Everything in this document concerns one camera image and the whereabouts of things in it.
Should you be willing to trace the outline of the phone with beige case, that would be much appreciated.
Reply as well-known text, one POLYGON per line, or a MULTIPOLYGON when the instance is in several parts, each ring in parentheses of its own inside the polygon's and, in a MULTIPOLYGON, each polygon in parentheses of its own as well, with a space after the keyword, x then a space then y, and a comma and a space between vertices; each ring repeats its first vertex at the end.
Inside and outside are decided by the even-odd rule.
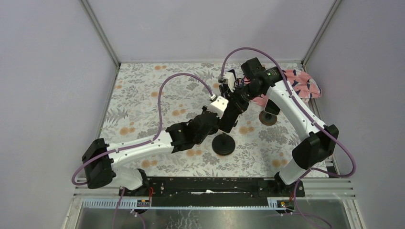
POLYGON ((220 118, 219 130, 227 134, 230 133, 240 114, 240 108, 233 101, 229 101, 222 118, 220 118))

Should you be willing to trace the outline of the black phone stand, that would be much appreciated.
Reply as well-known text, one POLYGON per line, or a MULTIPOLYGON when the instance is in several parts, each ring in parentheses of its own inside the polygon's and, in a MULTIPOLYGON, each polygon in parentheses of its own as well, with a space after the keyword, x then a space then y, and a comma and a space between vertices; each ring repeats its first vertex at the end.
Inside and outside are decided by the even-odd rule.
POLYGON ((227 156, 234 152, 235 150, 235 141, 226 133, 216 136, 212 141, 213 151, 220 156, 227 156))

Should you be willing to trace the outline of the phone with lavender case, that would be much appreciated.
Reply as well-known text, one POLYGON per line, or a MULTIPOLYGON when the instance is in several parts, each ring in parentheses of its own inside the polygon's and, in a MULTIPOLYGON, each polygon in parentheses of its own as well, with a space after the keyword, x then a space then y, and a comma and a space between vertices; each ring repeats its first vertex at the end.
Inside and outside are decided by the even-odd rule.
POLYGON ((223 74, 224 83, 231 92, 234 92, 236 87, 236 74, 234 70, 227 71, 223 74))

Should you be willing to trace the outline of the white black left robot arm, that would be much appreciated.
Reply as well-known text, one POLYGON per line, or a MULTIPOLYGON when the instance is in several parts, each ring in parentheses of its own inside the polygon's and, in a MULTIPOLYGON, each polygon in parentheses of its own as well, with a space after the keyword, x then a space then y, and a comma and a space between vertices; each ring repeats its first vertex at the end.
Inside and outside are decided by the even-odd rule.
POLYGON ((83 169, 89 189, 116 183, 130 189, 136 196, 148 191, 148 180, 142 169, 127 169, 130 162, 159 154, 187 151, 201 144, 218 128, 223 111, 203 108, 201 114, 188 122, 173 124, 158 133, 157 137, 141 138, 123 143, 106 143, 96 139, 82 156, 83 169))

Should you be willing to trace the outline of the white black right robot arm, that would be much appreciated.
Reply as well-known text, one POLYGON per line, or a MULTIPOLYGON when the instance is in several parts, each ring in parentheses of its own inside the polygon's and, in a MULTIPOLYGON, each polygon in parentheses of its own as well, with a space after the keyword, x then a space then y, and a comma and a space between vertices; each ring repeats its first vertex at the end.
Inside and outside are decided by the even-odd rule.
POLYGON ((245 84, 237 83, 234 72, 221 70, 220 92, 228 105, 219 129, 229 133, 239 115, 247 110, 249 101, 262 94, 268 97, 265 111, 272 115, 282 112, 301 141, 292 151, 292 160, 276 175, 275 193, 285 197, 293 190, 293 183, 333 153, 339 131, 334 125, 327 126, 306 107, 278 64, 266 69, 253 58, 243 63, 241 69, 248 80, 245 84))

